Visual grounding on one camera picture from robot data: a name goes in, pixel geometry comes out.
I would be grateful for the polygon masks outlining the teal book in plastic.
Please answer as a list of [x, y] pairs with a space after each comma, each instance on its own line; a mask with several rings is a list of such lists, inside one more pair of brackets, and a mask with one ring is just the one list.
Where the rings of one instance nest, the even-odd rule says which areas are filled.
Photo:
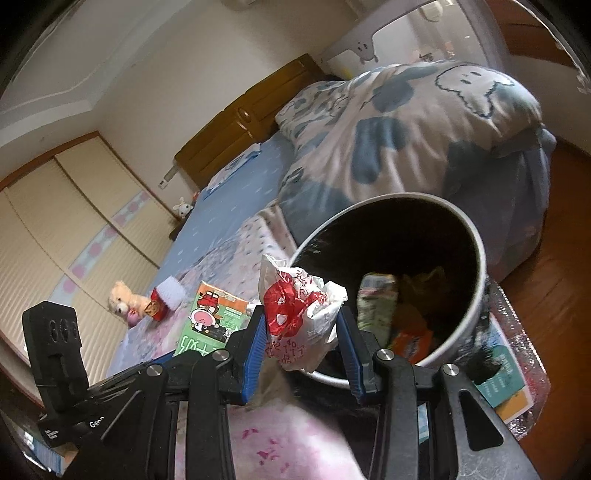
[[551, 383], [538, 352], [503, 289], [489, 287], [488, 347], [500, 365], [495, 376], [478, 386], [518, 440], [538, 422]]

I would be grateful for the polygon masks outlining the beige teddy bear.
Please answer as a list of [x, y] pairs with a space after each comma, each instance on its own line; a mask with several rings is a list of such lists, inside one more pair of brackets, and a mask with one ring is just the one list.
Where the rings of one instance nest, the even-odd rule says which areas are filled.
[[122, 281], [116, 281], [108, 297], [109, 310], [133, 328], [145, 315], [148, 297], [138, 295]]

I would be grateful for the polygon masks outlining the dark wooden nightstand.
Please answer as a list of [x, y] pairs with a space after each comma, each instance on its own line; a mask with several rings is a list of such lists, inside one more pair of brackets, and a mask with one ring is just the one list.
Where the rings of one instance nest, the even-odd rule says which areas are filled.
[[174, 228], [173, 230], [169, 233], [168, 238], [171, 241], [175, 241], [179, 232], [181, 231], [181, 229], [183, 228], [184, 223], [183, 222], [179, 222]]

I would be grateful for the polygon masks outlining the round trash bin black liner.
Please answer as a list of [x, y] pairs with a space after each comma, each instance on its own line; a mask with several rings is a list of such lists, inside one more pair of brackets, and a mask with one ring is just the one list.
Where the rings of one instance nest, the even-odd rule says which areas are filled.
[[366, 200], [318, 226], [291, 265], [346, 288], [359, 307], [363, 281], [392, 283], [398, 310], [391, 338], [412, 322], [431, 333], [419, 365], [458, 365], [477, 385], [500, 369], [489, 344], [489, 291], [483, 239], [467, 213], [429, 194], [387, 194]]

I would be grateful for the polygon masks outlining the green crumpled wrapper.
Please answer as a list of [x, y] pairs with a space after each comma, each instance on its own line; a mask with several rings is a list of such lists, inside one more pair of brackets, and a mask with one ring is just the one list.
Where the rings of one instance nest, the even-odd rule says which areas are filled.
[[398, 296], [399, 285], [394, 275], [372, 272], [363, 276], [356, 297], [356, 325], [372, 333], [381, 347], [386, 347], [391, 339]]

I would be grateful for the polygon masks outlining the wooden headboard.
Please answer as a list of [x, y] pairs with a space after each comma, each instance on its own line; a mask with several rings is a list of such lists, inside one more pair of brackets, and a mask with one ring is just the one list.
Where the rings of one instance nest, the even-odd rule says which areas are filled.
[[308, 54], [288, 62], [215, 115], [175, 154], [176, 164], [204, 188], [250, 145], [269, 140], [279, 129], [276, 113], [304, 87], [326, 77]]

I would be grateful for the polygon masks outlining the wall switch panel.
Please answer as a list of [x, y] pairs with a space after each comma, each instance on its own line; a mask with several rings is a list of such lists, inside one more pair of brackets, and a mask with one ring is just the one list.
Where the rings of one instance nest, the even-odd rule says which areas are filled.
[[171, 179], [177, 174], [177, 172], [178, 167], [176, 165], [172, 165], [159, 181], [158, 188], [161, 190], [165, 189], [171, 181]]

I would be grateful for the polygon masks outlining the blue pillow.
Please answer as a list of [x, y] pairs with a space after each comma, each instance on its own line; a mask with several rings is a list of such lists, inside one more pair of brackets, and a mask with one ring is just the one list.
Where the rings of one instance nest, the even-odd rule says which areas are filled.
[[212, 178], [211, 181], [207, 184], [204, 188], [202, 193], [204, 194], [211, 194], [214, 190], [216, 190], [219, 186], [221, 186], [229, 177], [239, 169], [242, 168], [245, 163], [249, 162], [253, 158], [256, 158], [260, 151], [262, 151], [262, 144], [254, 143], [246, 148], [245, 151], [240, 153], [232, 159], [228, 165], [225, 165], [221, 170], [217, 172]]

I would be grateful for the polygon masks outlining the orange red snack wrapper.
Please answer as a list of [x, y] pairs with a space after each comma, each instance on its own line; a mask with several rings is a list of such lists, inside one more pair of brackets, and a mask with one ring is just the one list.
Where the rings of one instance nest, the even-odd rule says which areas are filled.
[[418, 364], [431, 353], [433, 341], [433, 331], [425, 323], [394, 323], [389, 347], [397, 356]]

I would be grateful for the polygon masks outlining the red white plastic bag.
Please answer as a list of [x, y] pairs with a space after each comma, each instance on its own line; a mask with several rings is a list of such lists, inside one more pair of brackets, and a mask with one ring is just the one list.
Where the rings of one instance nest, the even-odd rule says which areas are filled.
[[335, 321], [346, 288], [263, 255], [259, 300], [266, 318], [266, 355], [287, 371], [314, 372], [338, 343]]

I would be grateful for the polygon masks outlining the white rabbit toy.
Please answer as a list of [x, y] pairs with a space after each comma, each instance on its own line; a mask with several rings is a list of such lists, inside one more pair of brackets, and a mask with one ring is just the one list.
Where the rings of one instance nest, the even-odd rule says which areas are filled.
[[172, 207], [172, 211], [179, 219], [184, 219], [193, 209], [191, 203], [187, 203], [183, 197], [179, 198], [177, 204]]

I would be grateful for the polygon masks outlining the green cartoon milk carton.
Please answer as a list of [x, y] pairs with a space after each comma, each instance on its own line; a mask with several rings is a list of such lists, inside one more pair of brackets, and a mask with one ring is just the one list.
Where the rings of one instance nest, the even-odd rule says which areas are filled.
[[224, 348], [231, 334], [245, 328], [249, 318], [249, 302], [200, 282], [174, 356], [186, 351], [205, 356]]

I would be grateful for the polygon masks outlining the blue grey cloud duvet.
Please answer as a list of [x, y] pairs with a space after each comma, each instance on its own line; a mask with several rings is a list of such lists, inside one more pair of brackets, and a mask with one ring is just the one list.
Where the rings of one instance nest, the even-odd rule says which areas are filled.
[[461, 61], [380, 67], [305, 87], [276, 124], [294, 146], [277, 201], [297, 243], [349, 206], [402, 192], [462, 209], [496, 280], [541, 240], [556, 140], [538, 100], [505, 73]]

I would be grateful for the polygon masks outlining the light blue bed sheet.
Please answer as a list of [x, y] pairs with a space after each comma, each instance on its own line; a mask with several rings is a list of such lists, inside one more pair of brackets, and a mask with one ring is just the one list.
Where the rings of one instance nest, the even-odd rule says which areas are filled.
[[239, 167], [213, 193], [199, 198], [153, 282], [174, 276], [231, 238], [240, 225], [276, 199], [280, 182], [294, 162], [294, 146], [276, 133], [260, 153]]

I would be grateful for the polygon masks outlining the beige sliding door wardrobe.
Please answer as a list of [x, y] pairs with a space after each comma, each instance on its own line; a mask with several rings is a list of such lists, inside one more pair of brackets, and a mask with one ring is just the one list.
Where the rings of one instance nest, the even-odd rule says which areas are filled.
[[49, 151], [1, 189], [1, 368], [34, 403], [21, 316], [49, 300], [75, 309], [96, 383], [128, 327], [109, 307], [116, 282], [146, 293], [175, 218], [98, 133]]

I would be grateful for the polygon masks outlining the grey bed guard rail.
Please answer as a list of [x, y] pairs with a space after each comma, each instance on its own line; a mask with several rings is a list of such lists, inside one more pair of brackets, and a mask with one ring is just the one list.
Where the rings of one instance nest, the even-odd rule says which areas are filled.
[[508, 72], [510, 53], [485, 1], [356, 1], [360, 18], [318, 64], [342, 79], [391, 64], [460, 60]]

